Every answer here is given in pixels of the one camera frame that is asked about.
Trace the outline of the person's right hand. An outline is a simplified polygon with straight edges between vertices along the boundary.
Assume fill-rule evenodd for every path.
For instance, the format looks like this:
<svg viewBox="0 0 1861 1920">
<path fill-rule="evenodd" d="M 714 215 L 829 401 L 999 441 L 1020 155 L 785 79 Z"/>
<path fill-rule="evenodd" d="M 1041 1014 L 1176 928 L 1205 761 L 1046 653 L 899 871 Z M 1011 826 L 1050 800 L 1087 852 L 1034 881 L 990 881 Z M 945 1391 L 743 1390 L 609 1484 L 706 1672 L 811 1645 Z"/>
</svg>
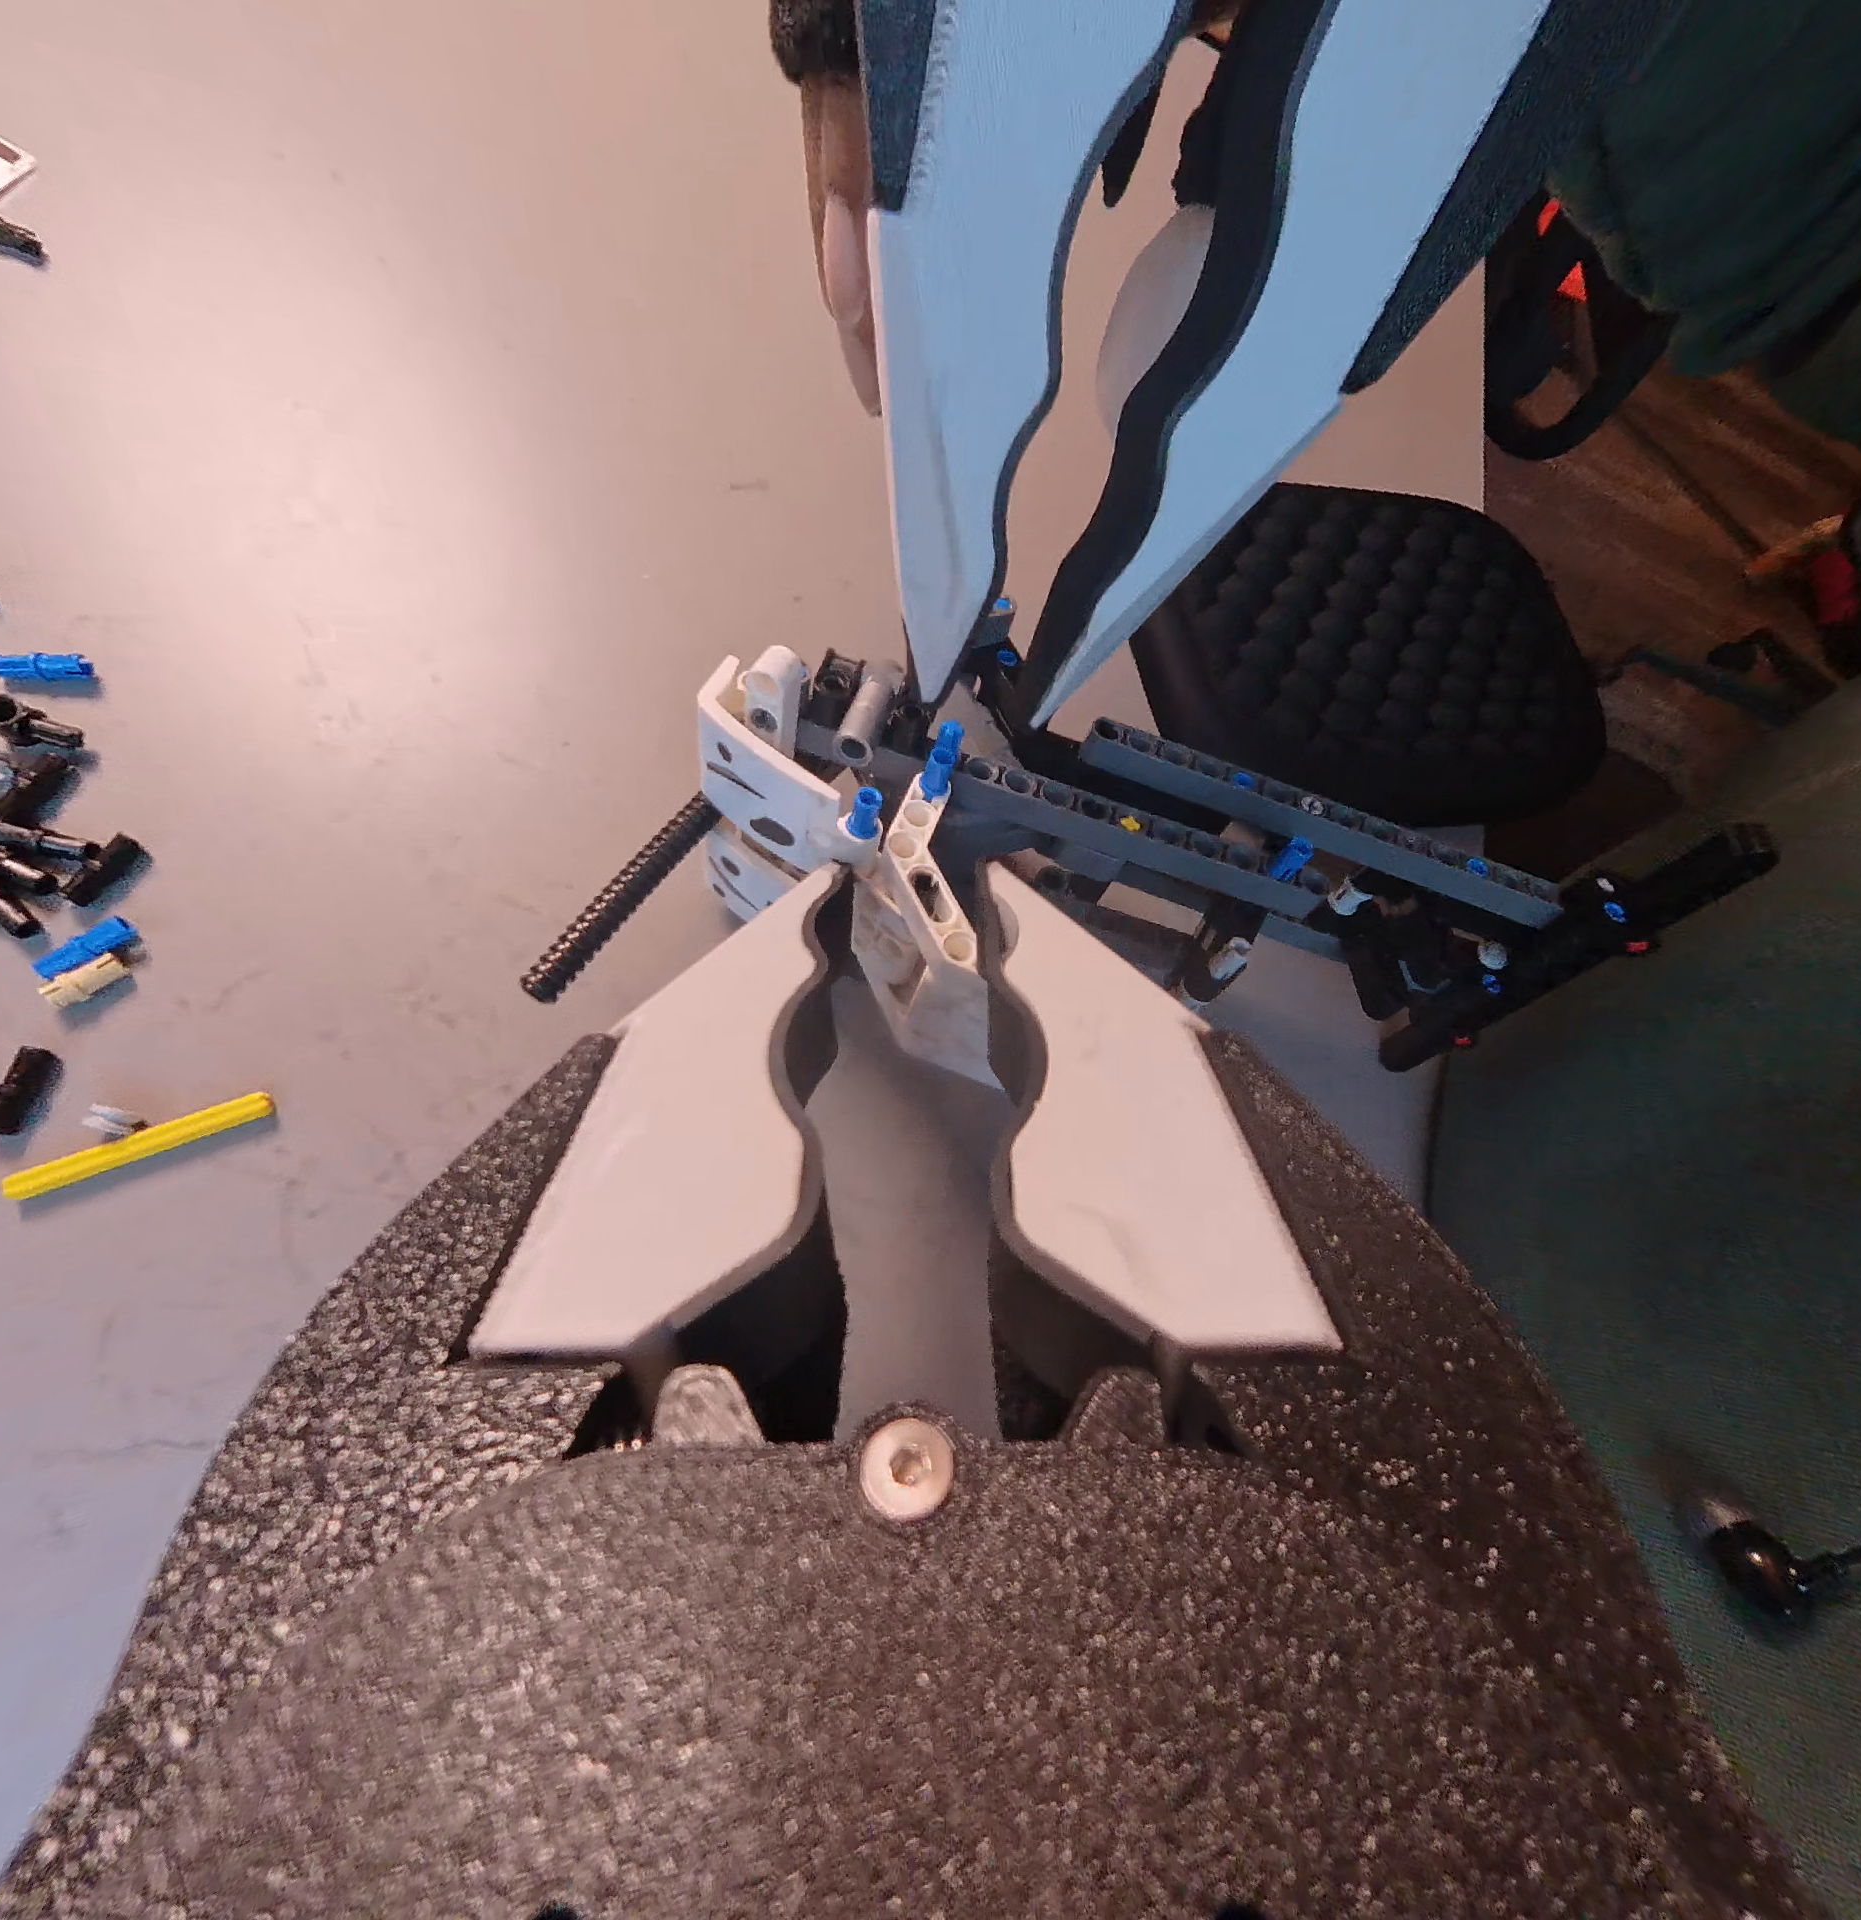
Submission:
<svg viewBox="0 0 1861 1920">
<path fill-rule="evenodd" d="M 770 3 L 770 51 L 800 89 L 802 150 L 821 300 L 853 393 L 883 411 L 873 311 L 869 109 L 855 3 Z"/>
</svg>

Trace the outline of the toy truck chassis model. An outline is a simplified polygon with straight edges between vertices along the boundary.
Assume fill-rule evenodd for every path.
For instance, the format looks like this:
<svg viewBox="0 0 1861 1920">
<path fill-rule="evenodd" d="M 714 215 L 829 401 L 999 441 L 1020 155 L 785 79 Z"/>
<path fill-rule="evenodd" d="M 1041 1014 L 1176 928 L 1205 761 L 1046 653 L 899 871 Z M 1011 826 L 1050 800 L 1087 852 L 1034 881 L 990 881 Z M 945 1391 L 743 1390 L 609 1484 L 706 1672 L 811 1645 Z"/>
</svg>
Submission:
<svg viewBox="0 0 1861 1920">
<path fill-rule="evenodd" d="M 1719 828 L 1643 875 L 1558 888 L 1326 800 L 1157 733 L 1098 718 L 1085 742 L 967 746 L 894 661 L 790 645 L 727 660 L 698 695 L 699 790 L 720 809 L 694 849 L 750 921 L 820 868 L 853 879 L 853 957 L 894 1041 L 992 1082 L 981 860 L 1032 853 L 1032 885 L 1134 948 L 1193 1014 L 1263 933 L 1343 964 L 1407 1072 L 1663 938 L 1779 864 L 1761 826 Z"/>
</svg>

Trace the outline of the pile of small toy pieces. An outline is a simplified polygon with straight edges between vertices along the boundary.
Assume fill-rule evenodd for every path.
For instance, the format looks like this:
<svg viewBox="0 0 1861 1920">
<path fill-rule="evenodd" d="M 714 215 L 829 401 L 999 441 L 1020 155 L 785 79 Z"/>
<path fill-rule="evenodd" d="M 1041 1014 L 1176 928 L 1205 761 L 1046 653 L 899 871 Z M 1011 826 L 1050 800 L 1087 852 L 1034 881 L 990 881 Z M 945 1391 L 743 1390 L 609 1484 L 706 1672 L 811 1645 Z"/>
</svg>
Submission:
<svg viewBox="0 0 1861 1920">
<path fill-rule="evenodd" d="M 0 933 L 25 952 L 54 1019 L 127 994 L 147 946 L 114 912 L 147 870 L 147 844 L 88 833 L 65 815 L 93 749 L 54 703 L 99 690 L 96 661 L 77 650 L 0 650 Z"/>
</svg>

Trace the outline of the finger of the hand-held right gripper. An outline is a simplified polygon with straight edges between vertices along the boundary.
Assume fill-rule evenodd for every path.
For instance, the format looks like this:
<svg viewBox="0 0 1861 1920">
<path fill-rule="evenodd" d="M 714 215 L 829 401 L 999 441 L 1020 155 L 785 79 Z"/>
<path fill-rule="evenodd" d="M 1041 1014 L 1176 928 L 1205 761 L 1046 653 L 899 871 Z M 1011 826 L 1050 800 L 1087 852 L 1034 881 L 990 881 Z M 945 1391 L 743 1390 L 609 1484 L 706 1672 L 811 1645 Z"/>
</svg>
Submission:
<svg viewBox="0 0 1861 1920">
<path fill-rule="evenodd" d="M 1014 473 L 1060 387 L 1089 185 L 1186 36 L 1176 3 L 869 3 L 869 273 L 894 578 L 947 696 L 1008 573 Z"/>
<path fill-rule="evenodd" d="M 1051 722 L 1337 416 L 1548 8 L 1281 7 L 1239 34 L 1199 279 L 1125 398 L 1043 604 L 1024 726 Z"/>
</svg>

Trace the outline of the black toy spring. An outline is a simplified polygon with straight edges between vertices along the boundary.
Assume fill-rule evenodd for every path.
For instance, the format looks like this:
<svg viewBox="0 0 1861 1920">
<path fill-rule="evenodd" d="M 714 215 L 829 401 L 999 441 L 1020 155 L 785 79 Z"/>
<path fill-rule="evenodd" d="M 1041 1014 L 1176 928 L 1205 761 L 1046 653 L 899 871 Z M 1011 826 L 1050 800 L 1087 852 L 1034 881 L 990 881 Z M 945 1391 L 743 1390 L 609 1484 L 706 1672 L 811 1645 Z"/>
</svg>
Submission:
<svg viewBox="0 0 1861 1920">
<path fill-rule="evenodd" d="M 561 1000 L 606 945 L 706 841 L 720 809 L 703 795 L 685 802 L 582 907 L 523 974 L 521 990 L 538 1005 Z"/>
</svg>

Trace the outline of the person's green sweatshirt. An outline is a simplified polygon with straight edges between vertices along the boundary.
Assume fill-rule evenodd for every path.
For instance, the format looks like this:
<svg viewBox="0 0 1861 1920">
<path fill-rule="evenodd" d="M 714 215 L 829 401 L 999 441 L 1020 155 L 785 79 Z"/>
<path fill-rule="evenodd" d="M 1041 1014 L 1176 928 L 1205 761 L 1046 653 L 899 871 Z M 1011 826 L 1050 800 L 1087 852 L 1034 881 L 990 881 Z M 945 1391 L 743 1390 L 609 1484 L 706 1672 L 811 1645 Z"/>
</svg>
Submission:
<svg viewBox="0 0 1861 1920">
<path fill-rule="evenodd" d="M 1861 1916 L 1861 1573 L 1769 1631 L 1675 1510 L 1723 1491 L 1800 1552 L 1861 1538 L 1861 679 L 1606 864 L 1726 822 L 1779 864 L 1456 1056 L 1429 1212 L 1598 1457 L 1759 1812 Z"/>
</svg>

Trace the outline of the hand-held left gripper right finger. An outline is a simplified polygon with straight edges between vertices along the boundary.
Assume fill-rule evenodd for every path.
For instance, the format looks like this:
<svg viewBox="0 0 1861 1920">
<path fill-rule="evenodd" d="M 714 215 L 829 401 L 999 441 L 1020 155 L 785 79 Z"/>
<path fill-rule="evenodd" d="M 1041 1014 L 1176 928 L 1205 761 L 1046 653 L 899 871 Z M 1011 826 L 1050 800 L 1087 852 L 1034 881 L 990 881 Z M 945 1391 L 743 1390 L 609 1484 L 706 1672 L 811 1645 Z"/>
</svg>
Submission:
<svg viewBox="0 0 1861 1920">
<path fill-rule="evenodd" d="M 990 982 L 1034 1047 L 1008 1145 L 1018 1256 L 1145 1348 L 1338 1352 L 1205 1022 L 1011 870 L 990 868 L 984 891 Z"/>
</svg>

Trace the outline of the yellow toy axle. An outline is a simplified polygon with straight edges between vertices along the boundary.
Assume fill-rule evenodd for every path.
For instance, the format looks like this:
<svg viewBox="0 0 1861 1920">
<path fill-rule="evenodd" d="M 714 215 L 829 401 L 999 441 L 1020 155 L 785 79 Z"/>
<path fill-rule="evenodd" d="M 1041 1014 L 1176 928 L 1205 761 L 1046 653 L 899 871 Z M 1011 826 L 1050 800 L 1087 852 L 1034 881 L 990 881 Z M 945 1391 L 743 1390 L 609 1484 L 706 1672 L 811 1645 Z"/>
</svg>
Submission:
<svg viewBox="0 0 1861 1920">
<path fill-rule="evenodd" d="M 66 1157 L 10 1173 L 0 1181 L 0 1195 L 13 1203 L 46 1198 L 54 1193 L 77 1187 L 152 1160 L 166 1160 L 202 1142 L 259 1125 L 273 1116 L 274 1100 L 270 1093 L 238 1095 L 170 1122 L 135 1129 L 122 1139 L 109 1139 Z"/>
</svg>

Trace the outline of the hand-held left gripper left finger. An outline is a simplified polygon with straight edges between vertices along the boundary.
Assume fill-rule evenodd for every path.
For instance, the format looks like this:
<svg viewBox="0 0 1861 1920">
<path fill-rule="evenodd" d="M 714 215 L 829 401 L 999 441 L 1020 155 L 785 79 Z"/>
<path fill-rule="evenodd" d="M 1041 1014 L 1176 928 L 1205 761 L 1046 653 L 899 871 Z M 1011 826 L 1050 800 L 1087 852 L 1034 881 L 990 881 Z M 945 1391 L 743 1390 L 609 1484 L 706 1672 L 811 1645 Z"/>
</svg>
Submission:
<svg viewBox="0 0 1861 1920">
<path fill-rule="evenodd" d="M 807 1105 L 839 1056 L 848 871 L 820 868 L 647 997 L 467 1333 L 474 1360 L 626 1360 L 800 1253 Z"/>
</svg>

